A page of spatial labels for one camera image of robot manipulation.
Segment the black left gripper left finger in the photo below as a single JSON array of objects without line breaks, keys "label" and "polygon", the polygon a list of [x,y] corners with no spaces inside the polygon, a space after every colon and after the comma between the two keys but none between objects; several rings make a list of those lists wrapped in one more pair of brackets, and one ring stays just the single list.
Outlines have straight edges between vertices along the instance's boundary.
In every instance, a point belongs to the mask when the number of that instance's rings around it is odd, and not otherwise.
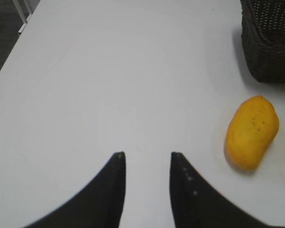
[{"label": "black left gripper left finger", "polygon": [[117,228],[124,208],[125,187],[125,153],[116,152],[72,199],[27,227]]}]

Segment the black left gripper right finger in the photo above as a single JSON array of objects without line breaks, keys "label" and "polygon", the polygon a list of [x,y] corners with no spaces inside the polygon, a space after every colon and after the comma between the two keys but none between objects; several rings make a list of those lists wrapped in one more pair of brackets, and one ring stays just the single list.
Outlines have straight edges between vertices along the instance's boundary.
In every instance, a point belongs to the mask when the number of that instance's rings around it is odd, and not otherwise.
[{"label": "black left gripper right finger", "polygon": [[177,228],[266,228],[217,192],[180,152],[171,153],[170,200]]}]

